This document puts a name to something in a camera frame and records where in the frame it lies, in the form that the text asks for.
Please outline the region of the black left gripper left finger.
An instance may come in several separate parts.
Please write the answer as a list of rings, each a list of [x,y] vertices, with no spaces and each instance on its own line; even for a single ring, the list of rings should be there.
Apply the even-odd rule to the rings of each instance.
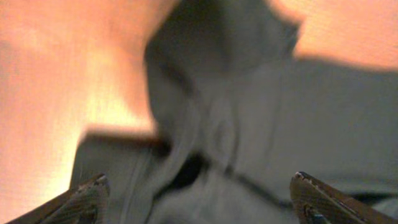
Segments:
[[[105,224],[110,187],[99,174],[7,224]]]

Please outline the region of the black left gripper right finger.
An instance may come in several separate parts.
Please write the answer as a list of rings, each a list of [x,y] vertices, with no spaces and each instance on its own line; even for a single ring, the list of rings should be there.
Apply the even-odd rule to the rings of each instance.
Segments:
[[[300,224],[397,224],[366,204],[330,187],[305,172],[290,182],[290,198]]]

